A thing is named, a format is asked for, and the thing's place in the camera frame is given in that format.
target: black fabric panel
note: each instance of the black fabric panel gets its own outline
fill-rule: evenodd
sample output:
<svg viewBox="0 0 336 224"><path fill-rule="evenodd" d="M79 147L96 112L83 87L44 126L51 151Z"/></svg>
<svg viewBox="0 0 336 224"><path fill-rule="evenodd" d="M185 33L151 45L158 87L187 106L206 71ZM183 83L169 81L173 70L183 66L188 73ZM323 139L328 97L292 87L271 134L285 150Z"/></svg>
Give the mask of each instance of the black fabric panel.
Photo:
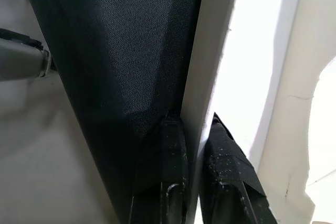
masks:
<svg viewBox="0 0 336 224"><path fill-rule="evenodd" d="M127 223L140 142L180 112L201 0L30 0L108 194Z"/></svg>

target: dark fabric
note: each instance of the dark fabric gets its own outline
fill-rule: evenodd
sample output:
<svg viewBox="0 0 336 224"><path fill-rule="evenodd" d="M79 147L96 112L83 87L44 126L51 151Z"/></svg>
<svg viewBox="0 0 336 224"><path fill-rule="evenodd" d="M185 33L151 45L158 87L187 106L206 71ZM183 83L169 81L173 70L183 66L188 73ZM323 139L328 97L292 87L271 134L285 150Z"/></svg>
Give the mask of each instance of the dark fabric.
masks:
<svg viewBox="0 0 336 224"><path fill-rule="evenodd" d="M31 0L122 223L141 140L181 109L200 2Z"/></svg>

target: black mesh fabric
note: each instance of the black mesh fabric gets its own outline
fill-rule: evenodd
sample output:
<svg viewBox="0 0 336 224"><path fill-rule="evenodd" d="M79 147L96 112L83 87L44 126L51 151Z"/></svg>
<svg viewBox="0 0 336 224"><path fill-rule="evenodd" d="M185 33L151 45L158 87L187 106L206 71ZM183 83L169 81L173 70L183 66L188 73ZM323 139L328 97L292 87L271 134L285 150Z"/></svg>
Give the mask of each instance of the black mesh fabric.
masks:
<svg viewBox="0 0 336 224"><path fill-rule="evenodd" d="M201 0L30 0L121 223L140 142L179 113Z"/></svg>

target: gray metal tube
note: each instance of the gray metal tube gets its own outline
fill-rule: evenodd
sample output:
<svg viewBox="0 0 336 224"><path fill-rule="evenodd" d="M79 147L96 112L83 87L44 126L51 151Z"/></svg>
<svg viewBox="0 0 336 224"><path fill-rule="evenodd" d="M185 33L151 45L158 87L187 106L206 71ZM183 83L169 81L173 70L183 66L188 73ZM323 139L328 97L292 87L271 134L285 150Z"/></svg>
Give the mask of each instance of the gray metal tube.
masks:
<svg viewBox="0 0 336 224"><path fill-rule="evenodd" d="M48 51L0 39L0 81L42 77L50 64Z"/></svg>

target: white wall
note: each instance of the white wall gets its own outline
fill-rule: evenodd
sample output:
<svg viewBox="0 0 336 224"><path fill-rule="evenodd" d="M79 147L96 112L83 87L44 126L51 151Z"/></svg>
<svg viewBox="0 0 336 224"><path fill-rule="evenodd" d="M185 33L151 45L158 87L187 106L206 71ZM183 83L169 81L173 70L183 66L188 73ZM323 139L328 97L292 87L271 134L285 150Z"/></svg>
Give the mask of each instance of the white wall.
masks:
<svg viewBox="0 0 336 224"><path fill-rule="evenodd" d="M335 0L299 2L258 172L281 224L310 223L314 212L305 193L309 117L320 73L336 55L335 17Z"/></svg>
<svg viewBox="0 0 336 224"><path fill-rule="evenodd" d="M306 193L315 204L313 220L336 223L336 57L322 71L311 103Z"/></svg>
<svg viewBox="0 0 336 224"><path fill-rule="evenodd" d="M297 3L235 3L214 103L255 169L263 152Z"/></svg>

